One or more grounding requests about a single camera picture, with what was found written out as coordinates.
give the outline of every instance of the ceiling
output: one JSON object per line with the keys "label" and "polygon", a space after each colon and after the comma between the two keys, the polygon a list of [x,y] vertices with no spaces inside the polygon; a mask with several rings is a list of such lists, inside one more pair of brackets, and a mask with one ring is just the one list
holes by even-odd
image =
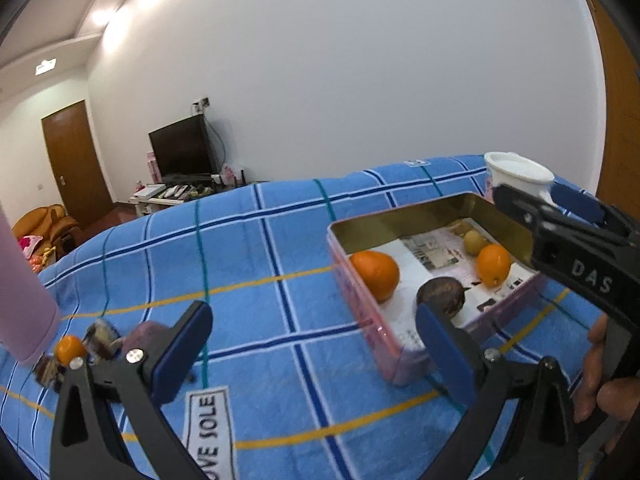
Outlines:
{"label": "ceiling", "polygon": [[92,0],[31,0],[0,46],[0,67],[76,35]]}
{"label": "ceiling", "polygon": [[[113,12],[123,2],[30,0],[0,44],[0,102],[63,70],[84,66],[107,25],[96,23],[96,11]],[[37,65],[53,58],[55,69],[35,74]]]}

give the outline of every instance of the cable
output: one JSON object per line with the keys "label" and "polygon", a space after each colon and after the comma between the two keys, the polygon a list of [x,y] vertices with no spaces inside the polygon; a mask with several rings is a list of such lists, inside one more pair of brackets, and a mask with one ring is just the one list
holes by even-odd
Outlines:
{"label": "cable", "polygon": [[224,165],[224,163],[226,162],[226,144],[225,144],[225,141],[222,140],[222,137],[220,137],[220,134],[216,131],[216,129],[209,122],[209,120],[207,119],[207,116],[206,116],[206,114],[204,112],[202,113],[202,116],[204,117],[204,120],[207,121],[207,124],[209,125],[209,128],[212,129],[213,133],[216,135],[216,137],[220,141],[220,144],[222,144],[223,156],[222,156],[222,163],[220,164],[220,166],[222,167]]}

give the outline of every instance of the dark fruit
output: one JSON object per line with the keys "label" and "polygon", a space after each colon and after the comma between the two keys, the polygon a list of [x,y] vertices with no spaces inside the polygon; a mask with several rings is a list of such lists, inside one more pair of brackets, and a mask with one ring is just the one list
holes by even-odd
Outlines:
{"label": "dark fruit", "polygon": [[417,304],[434,303],[449,317],[454,317],[465,304],[465,289],[456,278],[441,276],[426,282],[418,290]]}

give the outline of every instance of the orange chair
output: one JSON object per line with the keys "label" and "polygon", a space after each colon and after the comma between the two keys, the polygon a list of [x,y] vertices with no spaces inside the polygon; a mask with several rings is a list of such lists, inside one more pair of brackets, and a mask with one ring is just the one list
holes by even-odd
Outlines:
{"label": "orange chair", "polygon": [[78,247],[86,238],[78,222],[68,216],[60,204],[29,211],[16,222],[12,232],[16,240],[24,236],[42,236],[33,254],[42,256],[44,251],[55,247],[58,258]]}

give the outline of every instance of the white cup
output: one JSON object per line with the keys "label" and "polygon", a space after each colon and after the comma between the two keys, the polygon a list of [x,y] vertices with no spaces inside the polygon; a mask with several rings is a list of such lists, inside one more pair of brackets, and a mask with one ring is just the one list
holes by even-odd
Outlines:
{"label": "white cup", "polygon": [[484,191],[487,200],[493,201],[494,187],[508,184],[555,205],[549,193],[554,174],[541,164],[512,152],[485,153],[484,161],[489,173]]}

